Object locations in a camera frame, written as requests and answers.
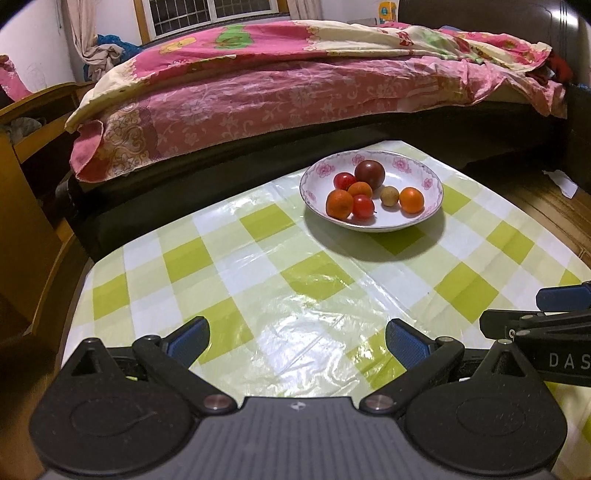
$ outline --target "curtain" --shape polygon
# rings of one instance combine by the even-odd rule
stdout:
[[[96,0],[66,0],[72,36],[78,55],[89,65],[89,76],[100,79],[116,65],[123,49],[117,45],[97,45]]]
[[[320,0],[287,0],[292,20],[322,20]]]

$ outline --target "checkered tablecloth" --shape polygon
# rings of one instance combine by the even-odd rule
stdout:
[[[442,210],[417,226],[368,235],[307,210],[302,171],[269,182],[98,262],[64,358],[89,336],[125,346],[200,314],[211,343],[191,369],[239,403],[245,395],[358,402],[404,372],[385,347],[390,318],[487,348],[477,322],[483,310],[536,309],[540,288],[591,278],[551,233],[474,180],[402,142],[371,148],[432,168],[444,183]],[[569,420],[556,472],[589,474],[591,390],[550,388]]]

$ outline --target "floral bedspread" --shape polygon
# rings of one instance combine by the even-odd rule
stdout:
[[[66,129],[74,132],[105,108],[154,89],[268,63],[329,56],[430,56],[476,64],[488,61],[525,73],[542,65],[550,51],[544,43],[530,44],[509,35],[462,37],[416,25],[375,28],[318,20],[229,25],[154,46],[116,66],[86,94]]]
[[[81,127],[70,163],[94,183],[237,138],[381,112],[473,105],[507,84],[539,113],[565,116],[562,85],[492,63],[437,57],[288,61],[181,87],[105,111]]]

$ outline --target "bed frame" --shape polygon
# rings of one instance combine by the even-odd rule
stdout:
[[[579,66],[577,15],[562,0],[401,0],[399,20],[543,41],[575,72]],[[517,158],[533,151],[558,158],[565,139],[565,121],[542,117],[530,105],[482,102],[464,108],[368,115],[235,140],[92,189],[71,174],[59,185],[56,196],[85,250],[98,261],[197,209],[338,151],[403,140],[461,168],[471,161]]]

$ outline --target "blue gripper pad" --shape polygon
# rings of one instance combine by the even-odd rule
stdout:
[[[542,288],[535,296],[542,312],[578,312],[591,308],[591,288],[586,283],[567,287]]]
[[[209,345],[209,324],[195,317],[164,339],[165,353],[189,368]]]
[[[386,347],[406,370],[425,360],[435,349],[435,342],[400,319],[386,326]]]

